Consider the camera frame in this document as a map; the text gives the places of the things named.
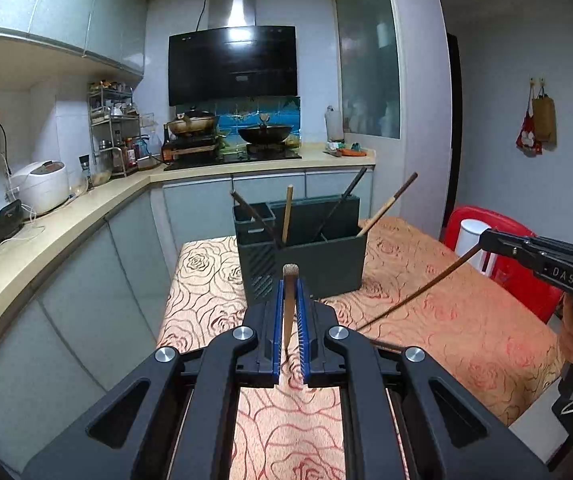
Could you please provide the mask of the light bamboo chopstick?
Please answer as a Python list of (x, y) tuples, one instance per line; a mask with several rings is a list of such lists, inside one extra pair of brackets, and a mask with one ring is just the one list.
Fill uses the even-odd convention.
[(285, 246), (288, 243), (291, 211), (292, 211), (292, 200), (293, 200), (294, 185), (289, 184), (286, 188), (285, 204), (284, 204), (284, 214), (282, 222), (282, 232), (281, 232), (281, 242)]

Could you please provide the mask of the black chopstick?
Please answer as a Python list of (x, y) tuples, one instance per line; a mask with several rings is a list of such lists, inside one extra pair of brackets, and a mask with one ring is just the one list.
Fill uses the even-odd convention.
[(358, 183), (360, 182), (360, 180), (364, 177), (365, 174), (367, 174), (367, 170), (368, 170), (367, 167), (363, 167), (358, 171), (358, 174), (356, 174), (356, 176), (352, 180), (352, 182), (349, 183), (349, 186), (346, 188), (344, 193), (341, 195), (341, 198), (333, 205), (333, 207), (330, 209), (330, 211), (326, 215), (326, 218), (323, 219), (323, 222), (321, 222), (319, 224), (315, 235), (311, 239), (311, 242), (314, 242), (314, 243), (317, 242), (317, 240), (319, 240), (321, 235), (323, 235), (323, 230), (325, 229), (325, 227), (329, 223), (329, 221), (332, 219), (333, 215), (335, 214), (335, 211), (337, 211), (337, 209), (339, 209), (339, 207), (346, 202), (346, 200), (349, 198), (349, 195), (351, 195), (352, 192), (355, 190), (355, 188), (358, 185)]

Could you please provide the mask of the orange item on counter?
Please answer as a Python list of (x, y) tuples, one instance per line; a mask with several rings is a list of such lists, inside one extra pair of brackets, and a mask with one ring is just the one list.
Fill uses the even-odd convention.
[(325, 152), (335, 157), (365, 157), (367, 152), (363, 150), (359, 143), (346, 146), (343, 142), (328, 142)]

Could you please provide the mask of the white rice cooker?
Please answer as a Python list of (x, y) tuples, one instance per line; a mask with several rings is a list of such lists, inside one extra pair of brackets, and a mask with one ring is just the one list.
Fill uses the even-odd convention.
[(10, 177), (15, 196), (37, 215), (42, 216), (66, 202), (70, 186), (64, 162), (33, 162)]

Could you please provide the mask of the red plastic chair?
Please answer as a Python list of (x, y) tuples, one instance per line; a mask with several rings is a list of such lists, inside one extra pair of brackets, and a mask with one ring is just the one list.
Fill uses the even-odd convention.
[[(523, 224), (499, 212), (475, 206), (459, 206), (451, 213), (446, 223), (442, 237), (445, 246), (456, 249), (461, 221), (468, 219), (485, 222), (492, 229), (501, 232), (520, 236), (535, 235)], [(560, 289), (541, 281), (531, 270), (508, 257), (496, 258), (491, 279), (510, 292), (545, 324), (555, 313), (562, 296)]]

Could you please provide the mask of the gas stove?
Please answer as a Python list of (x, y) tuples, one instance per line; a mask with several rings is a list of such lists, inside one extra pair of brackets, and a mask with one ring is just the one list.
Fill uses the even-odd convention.
[(238, 162), (269, 162), (270, 160), (301, 159), (298, 148), (282, 140), (278, 143), (242, 142), (228, 145), (222, 136), (208, 134), (194, 139), (166, 141), (160, 152), (166, 170), (237, 164)]

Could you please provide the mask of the metal spice rack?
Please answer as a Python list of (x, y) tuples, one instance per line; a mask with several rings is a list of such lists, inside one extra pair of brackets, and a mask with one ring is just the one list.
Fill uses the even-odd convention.
[(99, 170), (111, 170), (116, 178), (137, 170), (137, 155), (129, 146), (140, 136), (140, 114), (133, 93), (119, 81), (104, 79), (88, 84), (93, 162)]

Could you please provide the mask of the brown hanging bag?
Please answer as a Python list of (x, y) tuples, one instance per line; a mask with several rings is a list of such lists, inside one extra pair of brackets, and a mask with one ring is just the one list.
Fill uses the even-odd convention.
[(546, 85), (541, 82), (537, 97), (532, 101), (535, 138), (538, 142), (557, 143), (557, 120), (555, 101), (547, 94)]

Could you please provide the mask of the upper wall cabinets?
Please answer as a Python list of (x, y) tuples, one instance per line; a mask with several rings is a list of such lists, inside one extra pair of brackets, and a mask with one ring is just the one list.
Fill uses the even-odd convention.
[(0, 36), (56, 47), (141, 76), (146, 0), (0, 0)]

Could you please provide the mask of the red hanging apron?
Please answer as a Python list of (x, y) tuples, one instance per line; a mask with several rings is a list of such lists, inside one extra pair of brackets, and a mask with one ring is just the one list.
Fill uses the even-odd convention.
[(529, 81), (529, 97), (527, 98), (526, 111), (520, 133), (517, 136), (517, 140), (515, 140), (515, 146), (524, 155), (532, 157), (543, 154), (543, 144), (535, 136), (533, 99), (535, 99), (535, 82), (531, 79)]

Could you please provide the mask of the lower kitchen cabinets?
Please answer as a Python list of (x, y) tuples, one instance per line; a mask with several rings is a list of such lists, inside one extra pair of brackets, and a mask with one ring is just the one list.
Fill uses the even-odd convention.
[[(58, 434), (160, 344), (181, 352), (235, 328), (246, 310), (232, 198), (251, 204), (309, 195), (305, 176), (174, 186), (195, 217), (166, 266), (146, 195), (75, 249), (29, 296), (0, 340), (0, 462), (16, 476)], [(236, 416), (236, 479), (341, 479), (345, 458), (337, 389), (303, 384), (290, 344), (280, 382), (245, 389)]]

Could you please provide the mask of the black range hood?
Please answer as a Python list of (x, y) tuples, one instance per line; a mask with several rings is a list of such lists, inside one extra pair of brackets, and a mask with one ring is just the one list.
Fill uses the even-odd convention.
[(168, 104), (297, 96), (296, 29), (259, 25), (256, 0), (204, 0), (206, 29), (168, 40)]

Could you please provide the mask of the beige kitchen countertop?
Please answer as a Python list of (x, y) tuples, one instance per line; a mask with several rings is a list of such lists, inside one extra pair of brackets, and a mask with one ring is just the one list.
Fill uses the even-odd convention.
[(0, 245), (0, 330), (2, 318), (38, 276), (58, 263), (59, 256), (79, 245), (102, 220), (157, 184), (187, 184), (207, 180), (231, 180), (237, 174), (295, 174), (308, 170), (345, 170), (374, 167), (377, 152), (368, 148), (363, 157), (333, 157), (320, 143), (301, 147), (299, 159), (238, 162), (165, 171), (160, 167), (112, 180), (75, 198), (34, 223), (37, 235), (22, 234)]

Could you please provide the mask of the dark crossing chopstick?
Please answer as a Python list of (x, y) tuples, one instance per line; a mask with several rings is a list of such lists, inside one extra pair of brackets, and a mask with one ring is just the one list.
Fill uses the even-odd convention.
[(390, 344), (389, 342), (379, 341), (375, 339), (369, 339), (369, 340), (375, 347), (382, 348), (390, 352), (403, 353), (406, 350), (405, 347), (398, 346), (398, 344)]

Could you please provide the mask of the light brown chopstick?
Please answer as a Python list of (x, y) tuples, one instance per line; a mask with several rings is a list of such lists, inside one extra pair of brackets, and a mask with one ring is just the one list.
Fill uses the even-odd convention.
[(299, 267), (288, 263), (283, 267), (283, 348), (289, 353), (289, 343), (292, 336), (293, 320), (296, 308), (296, 285), (299, 279)]

